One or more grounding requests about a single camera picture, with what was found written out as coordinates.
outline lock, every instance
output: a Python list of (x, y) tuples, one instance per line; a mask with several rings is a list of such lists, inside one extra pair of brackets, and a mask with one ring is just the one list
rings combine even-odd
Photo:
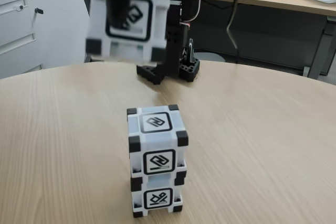
[(35, 8), (35, 13), (43, 14), (43, 10), (40, 8)]

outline desk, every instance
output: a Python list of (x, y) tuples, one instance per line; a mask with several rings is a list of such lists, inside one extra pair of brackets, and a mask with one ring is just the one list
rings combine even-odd
[[(314, 13), (326, 16), (336, 16), (336, 4), (325, 4), (313, 0), (239, 0), (239, 3), (258, 5), (279, 9), (294, 10), (298, 12)], [(317, 79), (326, 58), (333, 58), (336, 52), (336, 25), (332, 17), (322, 32), (319, 45), (316, 49), (308, 77)]]
[[(0, 80), (0, 223), (335, 223), (335, 101), (330, 84), (207, 61), (193, 83), (123, 63)], [(184, 209), (134, 220), (126, 108), (175, 103)]]

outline cabinet drawer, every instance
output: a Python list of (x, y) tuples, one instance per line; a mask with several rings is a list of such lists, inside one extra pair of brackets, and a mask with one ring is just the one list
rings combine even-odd
[(43, 58), (37, 53), (37, 46), (37, 43), (33, 41), (0, 54), (0, 79), (24, 73), (42, 64)]
[(0, 6), (1, 46), (34, 33), (28, 6), (19, 0)]

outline cube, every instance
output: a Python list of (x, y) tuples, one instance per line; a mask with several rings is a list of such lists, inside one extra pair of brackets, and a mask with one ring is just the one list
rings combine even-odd
[(177, 105), (127, 109), (134, 217), (148, 210), (182, 210), (188, 146)]

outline cable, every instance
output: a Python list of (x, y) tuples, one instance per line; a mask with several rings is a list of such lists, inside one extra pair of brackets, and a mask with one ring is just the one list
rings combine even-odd
[(198, 14), (199, 14), (200, 9), (201, 9), (201, 0), (198, 0), (198, 10), (197, 10), (196, 15), (193, 18), (191, 18), (189, 20), (184, 20), (182, 22), (188, 23), (188, 22), (191, 22), (191, 21), (195, 20), (197, 18)]
[(204, 3), (206, 3), (206, 4), (208, 4), (208, 5), (211, 5), (211, 6), (213, 6), (213, 7), (215, 7), (215, 8), (218, 8), (218, 9), (220, 9), (220, 10), (226, 10), (226, 9), (229, 9), (229, 8), (231, 8), (232, 7), (232, 5), (230, 5), (230, 6), (225, 6), (225, 7), (221, 7), (221, 6), (218, 6), (218, 5), (216, 5), (216, 4), (213, 4), (213, 3), (211, 3), (211, 2), (209, 2), (209, 1), (207, 1), (207, 0), (202, 0)]
[(236, 49), (236, 53), (237, 53), (236, 64), (238, 63), (238, 59), (239, 59), (239, 48), (238, 48), (238, 45), (237, 45), (237, 43), (235, 41), (235, 38), (233, 37), (233, 35), (232, 35), (231, 31), (230, 31), (230, 27), (231, 27), (233, 19), (235, 18), (237, 7), (238, 7), (238, 0), (233, 0), (232, 10), (231, 10), (229, 22), (227, 23), (227, 26), (226, 26), (226, 32), (227, 32), (227, 34), (229, 36), (229, 39), (231, 40), (231, 43), (233, 44), (233, 46)]
[(184, 23), (184, 22), (180, 22), (181, 25), (187, 26), (188, 28), (190, 28), (190, 24), (189, 23)]

